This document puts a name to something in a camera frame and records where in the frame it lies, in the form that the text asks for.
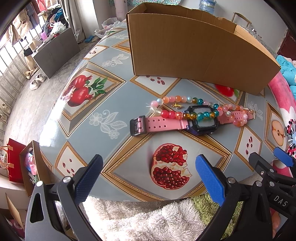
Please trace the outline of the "small gold brooch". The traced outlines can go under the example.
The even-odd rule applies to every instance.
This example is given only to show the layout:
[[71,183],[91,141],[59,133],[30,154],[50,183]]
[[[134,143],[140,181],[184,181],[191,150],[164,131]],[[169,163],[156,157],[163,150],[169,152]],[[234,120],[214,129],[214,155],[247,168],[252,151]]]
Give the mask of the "small gold brooch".
[[182,109],[183,106],[181,104],[178,104],[178,103],[174,103],[171,105],[173,108],[176,108],[176,109]]

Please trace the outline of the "pink strap smart watch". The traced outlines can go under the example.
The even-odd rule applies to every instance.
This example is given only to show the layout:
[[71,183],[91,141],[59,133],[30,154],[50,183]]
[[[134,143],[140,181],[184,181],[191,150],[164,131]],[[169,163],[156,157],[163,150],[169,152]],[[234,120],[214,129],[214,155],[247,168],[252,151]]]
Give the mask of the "pink strap smart watch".
[[233,124],[242,127],[254,119],[254,112],[232,105],[191,105],[185,111],[161,109],[153,117],[144,115],[130,120],[133,137],[148,133],[185,130],[195,136],[215,132],[220,125]]

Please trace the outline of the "brown paper bag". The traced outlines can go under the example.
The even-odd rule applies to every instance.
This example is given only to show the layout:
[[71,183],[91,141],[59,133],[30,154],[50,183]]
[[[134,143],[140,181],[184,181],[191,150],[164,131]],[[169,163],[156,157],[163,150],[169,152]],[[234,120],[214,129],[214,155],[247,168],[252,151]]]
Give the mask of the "brown paper bag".
[[49,169],[43,160],[38,142],[31,141],[21,151],[20,166],[28,197],[32,195],[34,186],[38,181],[43,181],[45,184],[51,183]]

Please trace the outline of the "red gift bag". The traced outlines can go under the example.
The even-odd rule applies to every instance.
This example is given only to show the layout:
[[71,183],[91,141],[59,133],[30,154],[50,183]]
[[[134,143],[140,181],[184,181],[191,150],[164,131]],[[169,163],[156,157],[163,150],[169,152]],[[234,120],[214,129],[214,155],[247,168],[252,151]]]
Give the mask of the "red gift bag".
[[25,148],[25,145],[9,139],[6,146],[1,146],[1,150],[7,154],[7,162],[1,161],[1,168],[7,169],[8,177],[11,182],[23,184],[23,177],[20,165],[20,153]]

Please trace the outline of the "pink floral blanket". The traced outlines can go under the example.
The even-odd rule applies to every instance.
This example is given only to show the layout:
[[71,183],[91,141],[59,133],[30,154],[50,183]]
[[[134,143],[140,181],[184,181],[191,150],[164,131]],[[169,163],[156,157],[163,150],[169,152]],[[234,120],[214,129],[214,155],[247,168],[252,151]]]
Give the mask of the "pink floral blanket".
[[287,153],[295,158],[295,99],[286,79],[280,71],[268,85],[280,108],[287,132]]

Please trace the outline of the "blue quilted jacket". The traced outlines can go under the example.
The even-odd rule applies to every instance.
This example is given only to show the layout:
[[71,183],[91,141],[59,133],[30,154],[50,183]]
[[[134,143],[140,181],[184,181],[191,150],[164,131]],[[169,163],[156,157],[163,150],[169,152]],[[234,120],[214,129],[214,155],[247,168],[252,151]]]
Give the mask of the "blue quilted jacket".
[[282,55],[278,55],[276,57],[276,61],[279,63],[281,69],[280,72],[282,73],[283,77],[286,79],[290,90],[293,94],[293,97],[295,98],[296,92],[295,92],[295,74],[296,74],[296,68],[295,68],[295,60],[292,60],[290,58],[287,58]]

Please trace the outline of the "fruit pattern tablecloth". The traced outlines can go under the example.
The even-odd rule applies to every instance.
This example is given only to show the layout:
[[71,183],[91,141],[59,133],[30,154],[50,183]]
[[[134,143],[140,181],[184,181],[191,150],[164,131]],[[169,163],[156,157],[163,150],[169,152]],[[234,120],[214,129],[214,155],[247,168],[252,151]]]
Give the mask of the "fruit pattern tablecloth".
[[174,200],[206,191],[203,154],[241,181],[251,153],[267,161],[295,148],[269,87],[258,95],[221,85],[135,76],[127,30],[113,29],[78,64],[40,136],[48,168],[74,176],[95,155],[103,168],[91,195],[118,201]]

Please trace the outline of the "white shoes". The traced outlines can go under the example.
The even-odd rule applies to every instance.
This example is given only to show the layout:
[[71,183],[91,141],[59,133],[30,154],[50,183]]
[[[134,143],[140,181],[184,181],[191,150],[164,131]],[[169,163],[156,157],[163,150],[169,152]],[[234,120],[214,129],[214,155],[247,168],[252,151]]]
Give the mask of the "white shoes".
[[41,83],[43,83],[47,77],[43,74],[38,74],[35,79],[30,81],[29,88],[31,91],[36,90],[40,87]]

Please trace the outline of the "wooden chair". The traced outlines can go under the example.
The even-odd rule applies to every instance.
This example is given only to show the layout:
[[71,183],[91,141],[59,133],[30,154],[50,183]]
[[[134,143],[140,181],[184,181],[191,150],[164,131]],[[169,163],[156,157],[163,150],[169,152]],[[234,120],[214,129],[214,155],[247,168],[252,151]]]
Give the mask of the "wooden chair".
[[243,14],[238,13],[238,12],[233,13],[231,21],[233,23],[235,23],[235,22],[239,22],[239,23],[244,22],[244,23],[246,23],[246,25],[245,25],[246,28],[248,28],[250,25],[252,25],[252,22],[247,17],[245,17]]

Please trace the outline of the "grey cabinet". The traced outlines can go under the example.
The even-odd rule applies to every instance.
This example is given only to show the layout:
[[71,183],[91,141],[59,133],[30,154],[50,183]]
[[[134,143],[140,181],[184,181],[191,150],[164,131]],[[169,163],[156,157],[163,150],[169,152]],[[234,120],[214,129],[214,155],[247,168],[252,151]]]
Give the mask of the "grey cabinet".
[[40,46],[33,59],[43,71],[51,78],[67,61],[80,52],[79,45],[71,28],[67,28],[51,41]]

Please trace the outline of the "brown cardboard box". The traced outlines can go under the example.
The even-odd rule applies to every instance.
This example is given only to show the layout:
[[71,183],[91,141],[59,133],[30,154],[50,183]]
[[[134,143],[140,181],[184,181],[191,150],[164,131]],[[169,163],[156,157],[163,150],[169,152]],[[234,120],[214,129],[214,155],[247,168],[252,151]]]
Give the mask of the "brown cardboard box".
[[185,78],[256,95],[280,71],[244,28],[205,11],[142,3],[126,22],[135,75]]

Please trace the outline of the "water dispenser bottle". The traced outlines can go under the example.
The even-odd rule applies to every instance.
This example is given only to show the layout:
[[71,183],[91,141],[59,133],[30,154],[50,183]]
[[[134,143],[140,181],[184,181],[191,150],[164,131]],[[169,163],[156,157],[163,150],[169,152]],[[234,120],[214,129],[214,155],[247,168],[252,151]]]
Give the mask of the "water dispenser bottle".
[[200,0],[199,10],[208,12],[213,15],[216,3],[216,0]]

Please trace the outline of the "white plastic bag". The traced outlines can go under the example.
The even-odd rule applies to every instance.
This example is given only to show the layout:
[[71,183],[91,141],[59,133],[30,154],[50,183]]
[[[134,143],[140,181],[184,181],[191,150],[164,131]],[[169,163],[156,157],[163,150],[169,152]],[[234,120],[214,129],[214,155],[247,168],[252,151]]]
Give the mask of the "white plastic bag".
[[94,34],[100,39],[120,30],[126,29],[126,20],[119,21],[117,18],[108,18],[102,24],[102,29],[96,29]]

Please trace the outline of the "grey curtain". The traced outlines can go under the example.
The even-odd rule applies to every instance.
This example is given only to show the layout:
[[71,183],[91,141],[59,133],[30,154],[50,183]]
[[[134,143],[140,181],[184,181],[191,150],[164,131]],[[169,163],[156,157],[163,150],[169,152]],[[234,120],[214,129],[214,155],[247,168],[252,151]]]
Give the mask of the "grey curtain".
[[94,34],[98,22],[93,1],[60,0],[59,4],[78,43]]

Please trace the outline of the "pink rolled mat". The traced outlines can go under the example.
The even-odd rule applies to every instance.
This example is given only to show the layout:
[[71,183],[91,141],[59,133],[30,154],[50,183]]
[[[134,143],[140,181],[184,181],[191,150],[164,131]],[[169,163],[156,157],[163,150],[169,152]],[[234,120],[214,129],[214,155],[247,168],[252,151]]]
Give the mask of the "pink rolled mat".
[[114,0],[115,13],[119,21],[123,21],[128,12],[127,1],[126,0]]

